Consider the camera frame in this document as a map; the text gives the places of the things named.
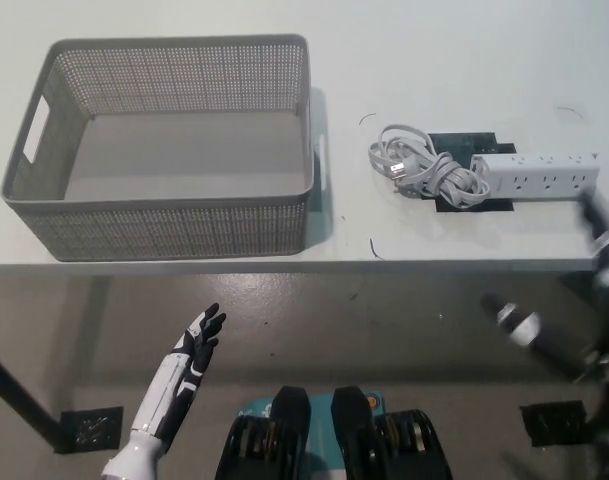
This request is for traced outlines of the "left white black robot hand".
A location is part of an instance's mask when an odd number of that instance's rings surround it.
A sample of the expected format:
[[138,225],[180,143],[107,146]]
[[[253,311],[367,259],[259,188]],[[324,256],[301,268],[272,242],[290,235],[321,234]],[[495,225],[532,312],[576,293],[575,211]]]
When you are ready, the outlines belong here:
[[170,448],[196,397],[225,320],[226,314],[214,303],[184,330],[160,363],[135,415],[133,431]]

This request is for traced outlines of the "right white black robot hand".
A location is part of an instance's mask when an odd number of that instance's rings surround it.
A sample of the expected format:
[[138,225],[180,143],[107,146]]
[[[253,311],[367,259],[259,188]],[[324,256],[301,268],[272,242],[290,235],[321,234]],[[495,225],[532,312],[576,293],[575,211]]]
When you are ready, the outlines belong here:
[[577,197],[580,215],[590,230],[593,254],[592,288],[601,324],[597,342],[589,354],[574,357],[562,344],[562,336],[546,325],[540,315],[527,312],[516,303],[495,294],[481,299],[492,322],[518,347],[529,351],[553,372],[566,380],[594,376],[609,383],[609,214],[598,194],[583,191]]

